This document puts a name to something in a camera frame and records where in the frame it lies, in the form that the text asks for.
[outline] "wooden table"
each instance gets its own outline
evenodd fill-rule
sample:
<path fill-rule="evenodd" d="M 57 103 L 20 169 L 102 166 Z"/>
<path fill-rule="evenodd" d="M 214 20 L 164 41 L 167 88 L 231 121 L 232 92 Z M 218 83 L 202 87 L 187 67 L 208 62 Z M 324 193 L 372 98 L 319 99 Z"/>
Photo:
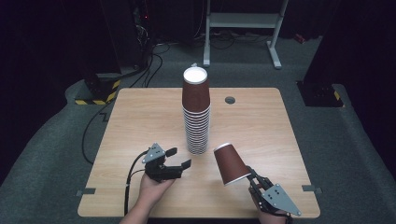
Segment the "wooden table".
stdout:
<path fill-rule="evenodd" d="M 151 217 L 250 218 L 257 216 L 248 180 L 224 187 L 213 148 L 230 142 L 246 165 L 279 183 L 302 211 L 301 217 L 320 214 L 280 92 L 273 88 L 211 88 L 209 148 L 202 155 L 187 150 L 181 89 L 123 89 L 106 127 L 78 213 L 82 217 L 122 217 L 125 181 L 134 159 L 153 143 L 177 147 L 166 165 L 192 159 L 191 168 L 152 210 Z M 232 96 L 229 105 L 225 98 Z M 144 168 L 141 160 L 135 170 Z M 143 172 L 133 176 L 133 205 Z"/>

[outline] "human hand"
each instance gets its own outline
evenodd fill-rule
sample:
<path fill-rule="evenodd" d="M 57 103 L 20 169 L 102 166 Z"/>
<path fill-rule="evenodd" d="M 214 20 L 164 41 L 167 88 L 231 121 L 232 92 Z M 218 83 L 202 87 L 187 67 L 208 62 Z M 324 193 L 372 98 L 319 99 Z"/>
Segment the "human hand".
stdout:
<path fill-rule="evenodd" d="M 253 195 L 251 195 L 251 199 L 253 200 L 254 204 L 256 205 L 256 208 L 259 212 L 259 221 L 261 224 L 285 224 L 286 218 L 285 217 L 277 217 L 274 215 L 271 215 L 269 213 L 265 213 L 260 209 L 260 206 L 258 205 L 258 202 L 254 200 Z M 287 213 L 283 210 L 277 210 L 276 214 L 280 215 L 286 215 Z"/>
<path fill-rule="evenodd" d="M 148 175 L 143 174 L 136 205 L 144 206 L 146 209 L 151 210 L 175 181 L 175 179 L 169 179 L 158 183 L 150 179 Z"/>

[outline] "white shelf frame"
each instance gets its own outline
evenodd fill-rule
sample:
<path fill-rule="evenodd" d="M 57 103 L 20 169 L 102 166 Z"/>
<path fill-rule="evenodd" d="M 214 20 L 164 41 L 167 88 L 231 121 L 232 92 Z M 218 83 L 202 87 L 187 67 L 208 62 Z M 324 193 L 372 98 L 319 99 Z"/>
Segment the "white shelf frame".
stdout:
<path fill-rule="evenodd" d="M 210 0 L 207 0 L 204 66 L 210 66 L 210 28 L 211 27 L 239 27 L 239 28 L 271 28 L 274 29 L 272 40 L 267 41 L 267 47 L 274 63 L 275 69 L 281 69 L 279 57 L 277 56 L 275 44 L 279 30 L 285 17 L 286 7 L 289 0 L 283 0 L 279 13 L 211 13 Z"/>

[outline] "stack of paper cups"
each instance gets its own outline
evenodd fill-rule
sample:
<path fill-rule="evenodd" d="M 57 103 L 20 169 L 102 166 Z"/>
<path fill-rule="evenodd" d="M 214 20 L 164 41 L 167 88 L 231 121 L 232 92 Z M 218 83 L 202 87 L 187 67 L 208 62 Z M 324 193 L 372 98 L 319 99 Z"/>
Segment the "stack of paper cups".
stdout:
<path fill-rule="evenodd" d="M 210 126 L 210 95 L 207 72 L 191 67 L 184 72 L 182 94 L 188 150 L 202 154 L 207 150 Z"/>

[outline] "gray carpet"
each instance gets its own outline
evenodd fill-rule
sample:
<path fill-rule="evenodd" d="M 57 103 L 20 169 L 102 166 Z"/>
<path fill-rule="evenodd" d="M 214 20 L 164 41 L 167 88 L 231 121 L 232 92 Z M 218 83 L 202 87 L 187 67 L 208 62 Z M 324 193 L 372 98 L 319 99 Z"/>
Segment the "gray carpet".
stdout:
<path fill-rule="evenodd" d="M 295 223 L 396 223 L 396 185 L 361 127 L 347 92 L 334 85 L 345 107 L 306 107 L 296 81 L 304 78 L 320 39 L 301 45 L 278 39 L 282 69 L 275 70 L 264 42 L 235 42 L 211 50 L 206 68 L 211 87 L 279 88 L 311 182 L 318 192 L 321 215 Z M 216 47 L 229 42 L 215 41 Z M 159 46 L 154 51 L 163 66 L 150 88 L 181 87 L 182 73 L 192 63 L 202 65 L 203 47 Z M 160 60 L 154 57 L 150 72 Z M 127 88 L 139 76 L 124 79 Z M 143 78 L 136 83 L 140 88 Z M 84 130 L 101 105 L 75 105 L 82 81 L 65 93 L 67 106 L 35 134 L 0 188 L 0 223 L 118 223 L 120 217 L 78 215 L 79 189 L 84 189 L 92 166 L 81 154 Z M 112 105 L 103 112 L 109 116 Z M 93 119 L 85 136 L 87 156 L 94 160 L 106 122 Z M 151 219 L 149 223 L 259 223 L 258 220 Z"/>

